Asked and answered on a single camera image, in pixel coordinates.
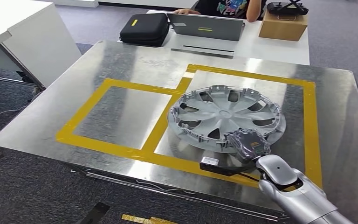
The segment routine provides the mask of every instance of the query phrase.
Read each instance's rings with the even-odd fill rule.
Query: yellow tape
[[[227,70],[221,68],[207,67],[203,65],[190,64],[186,72],[195,73],[197,70],[210,71],[226,75],[249,77],[260,80],[267,80],[273,82],[280,82],[292,85],[300,85],[303,87],[304,92],[304,144],[305,144],[305,173],[314,181],[319,187],[322,187],[322,174],[320,166],[318,131],[317,131],[317,113],[316,113],[316,98],[315,98],[315,84],[305,80],[267,76],[243,71]],[[139,161],[145,161],[160,166],[165,166],[185,172],[190,172],[198,175],[217,178],[225,181],[235,182],[239,184],[246,184],[253,187],[258,187],[258,183],[239,175],[224,176],[208,171],[201,170],[199,163],[188,161],[176,157],[155,154],[156,149],[161,137],[167,128],[166,116],[169,108],[178,100],[178,98],[187,90],[191,78],[189,76],[183,77],[179,82],[176,89],[169,89],[145,84],[130,83],[121,80],[106,79],[94,92],[94,94],[84,103],[79,111],[67,122],[67,124],[57,132],[56,140],[58,142],[71,144],[96,150],[103,153],[113,154],[126,158],[131,158]],[[156,125],[148,136],[142,148],[134,149],[126,146],[116,145],[109,142],[90,139],[83,136],[72,134],[76,126],[78,126],[83,118],[92,110],[92,108],[103,97],[106,91],[112,87],[122,87],[140,91],[150,91],[166,95],[171,95],[171,99],[165,106],[161,113]]]
[[[210,32],[212,32],[213,30],[211,30],[211,29],[202,29],[202,28],[198,28],[198,30],[202,30],[202,31],[210,31]]]
[[[142,223],[142,224],[177,224],[174,222],[170,222],[161,218],[156,218],[156,217],[151,217],[150,219],[145,219],[145,218],[139,218],[139,217],[135,217],[135,216],[130,216],[130,215],[126,215],[123,214],[121,216],[122,220],[127,220],[127,221],[132,221],[135,223]]]
[[[304,83],[303,94],[305,174],[322,188],[315,83]]]
[[[149,137],[147,138],[145,144],[142,147],[142,151],[144,153],[154,153],[154,150],[156,150],[156,147],[158,143],[160,142],[161,138],[163,137],[163,134],[168,126],[167,121],[167,114],[169,109],[172,105],[182,96],[182,93],[184,93],[188,86],[190,85],[192,79],[183,77],[181,81],[178,84],[178,87],[176,87],[176,91],[179,94],[172,95],[171,99],[168,101],[167,105],[165,106],[163,112],[161,113],[156,125],[154,126],[153,130],[151,131]]]

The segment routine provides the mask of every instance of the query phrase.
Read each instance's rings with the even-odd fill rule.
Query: black cable
[[[248,176],[248,175],[243,174],[243,173],[239,173],[239,175],[244,176],[244,177],[246,177],[246,178],[248,178],[248,179],[250,179],[250,180],[252,180],[252,181],[256,181],[256,182],[259,182],[259,181],[260,181],[260,180],[257,180],[256,178],[253,178],[253,177]]]
[[[260,180],[257,180],[256,178],[253,178],[253,177],[248,176],[248,175],[243,174],[243,173],[239,173],[239,175],[244,176],[244,177],[246,177],[246,178],[248,178],[248,179],[250,179],[250,180],[252,180],[252,181],[256,181],[256,182],[259,182],[259,181],[260,181]]]

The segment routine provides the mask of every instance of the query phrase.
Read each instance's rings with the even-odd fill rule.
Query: black zippered case
[[[120,40],[146,46],[161,47],[169,31],[165,13],[133,15],[120,32]]]

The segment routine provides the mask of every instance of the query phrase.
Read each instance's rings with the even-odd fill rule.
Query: laptop lid
[[[244,20],[206,15],[167,13],[177,34],[239,41]]]

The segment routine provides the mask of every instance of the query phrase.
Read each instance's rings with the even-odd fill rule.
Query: robotic arm
[[[260,190],[299,224],[353,224],[326,198],[326,194],[303,173],[277,155],[257,159],[262,172]]]
[[[290,167],[281,157],[269,154],[269,143],[257,131],[239,129],[227,133],[226,138],[238,151],[236,157],[243,166],[221,167],[204,157],[201,169],[231,176],[257,168],[261,173],[260,190],[299,224],[353,224],[302,172]]]

